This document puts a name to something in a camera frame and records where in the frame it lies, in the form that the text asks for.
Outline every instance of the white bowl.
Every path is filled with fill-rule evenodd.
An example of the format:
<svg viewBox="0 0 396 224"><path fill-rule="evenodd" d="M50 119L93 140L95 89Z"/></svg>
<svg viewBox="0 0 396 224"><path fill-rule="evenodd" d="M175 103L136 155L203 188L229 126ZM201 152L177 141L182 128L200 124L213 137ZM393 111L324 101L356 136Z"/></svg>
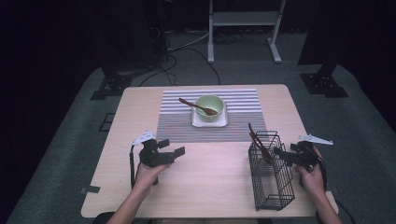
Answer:
<svg viewBox="0 0 396 224"><path fill-rule="evenodd" d="M224 101L221 100L221 98L219 98L217 95L203 95L197 99L195 104L200 105L201 107L213 109L218 112L216 115L207 115L204 110L195 108L195 111L197 112L200 119L206 122L213 122L217 120L224 110Z"/></svg>

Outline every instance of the white saucer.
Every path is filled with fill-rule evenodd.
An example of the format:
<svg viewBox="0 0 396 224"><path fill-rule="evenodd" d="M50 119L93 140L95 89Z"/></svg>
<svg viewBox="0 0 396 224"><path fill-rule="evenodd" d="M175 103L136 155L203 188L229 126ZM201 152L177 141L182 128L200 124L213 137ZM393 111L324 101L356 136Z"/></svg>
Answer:
<svg viewBox="0 0 396 224"><path fill-rule="evenodd" d="M213 122L207 122L201 120L199 115L197 114L195 108L192 110L192 125L195 127L224 127L228 123L227 119L227 105L224 103L224 110L220 114L219 118Z"/></svg>

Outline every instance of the gray carpet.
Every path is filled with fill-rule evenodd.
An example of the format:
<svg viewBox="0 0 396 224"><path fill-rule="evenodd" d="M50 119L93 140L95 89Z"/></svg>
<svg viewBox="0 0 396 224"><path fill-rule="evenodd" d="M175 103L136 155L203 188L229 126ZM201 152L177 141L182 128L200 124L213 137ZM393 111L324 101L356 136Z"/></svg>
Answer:
<svg viewBox="0 0 396 224"><path fill-rule="evenodd" d="M328 166L328 179L334 197L352 213L357 223L396 223L396 135L362 92L356 78L337 66L333 73L346 89L348 98L310 95L300 79L301 73L317 72L319 66L297 66L306 35L279 34L276 41L282 64L275 64L266 45L268 34L243 35L229 45L215 45L213 67L221 85L284 84L291 93L306 131L333 140L334 146L318 146ZM170 47L193 40L197 35L168 35ZM206 45L197 44L206 57ZM143 86L217 85L217 77L202 55L193 50L171 55L177 65L168 77L161 73ZM164 62L172 66L173 58ZM139 86L150 74L134 78ZM98 129L106 113L114 113L119 96L90 101L104 74L93 72L70 107L28 188L8 223L91 223L80 214L85 195L81 188L90 185L99 160L106 132ZM349 223L341 211L345 223ZM309 218L276 219L274 223L316 223Z"/></svg>

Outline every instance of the striped placemat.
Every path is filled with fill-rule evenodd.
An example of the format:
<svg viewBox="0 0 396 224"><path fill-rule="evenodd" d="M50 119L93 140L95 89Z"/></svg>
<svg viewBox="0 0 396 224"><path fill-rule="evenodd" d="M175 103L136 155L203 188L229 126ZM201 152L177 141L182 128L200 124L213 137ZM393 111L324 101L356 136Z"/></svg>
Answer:
<svg viewBox="0 0 396 224"><path fill-rule="evenodd" d="M193 110L178 98L193 103L204 94L215 94L226 103L225 127L192 125ZM156 138L169 139L171 143L250 142L249 122L255 131L266 130L255 89L164 91Z"/></svg>

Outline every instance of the wire basket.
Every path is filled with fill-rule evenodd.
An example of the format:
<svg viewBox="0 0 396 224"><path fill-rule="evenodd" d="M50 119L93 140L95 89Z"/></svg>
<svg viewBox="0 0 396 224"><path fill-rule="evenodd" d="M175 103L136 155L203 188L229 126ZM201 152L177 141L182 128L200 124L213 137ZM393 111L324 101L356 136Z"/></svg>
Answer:
<svg viewBox="0 0 396 224"><path fill-rule="evenodd" d="M263 160L262 153L254 142L248 150L256 210L279 211L295 198L291 169L274 153L275 147L285 151L285 145L281 143L277 132L258 131L256 134L272 156L272 162Z"/></svg>

